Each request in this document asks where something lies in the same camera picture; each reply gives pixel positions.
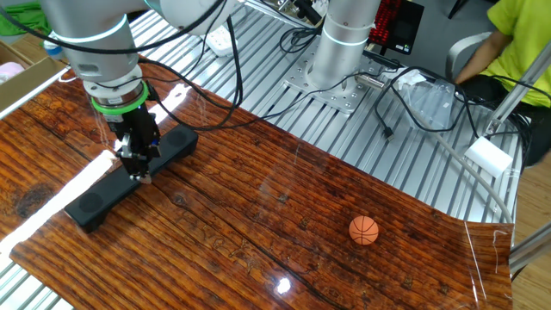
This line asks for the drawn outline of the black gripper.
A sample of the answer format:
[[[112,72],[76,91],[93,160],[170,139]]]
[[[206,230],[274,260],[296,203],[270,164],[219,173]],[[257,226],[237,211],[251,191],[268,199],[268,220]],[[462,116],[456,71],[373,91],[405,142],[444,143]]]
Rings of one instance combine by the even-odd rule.
[[[160,132],[155,114],[150,114],[146,107],[137,107],[121,115],[105,115],[105,119],[120,141],[115,155],[130,179],[151,183],[151,162],[161,156],[158,149]]]

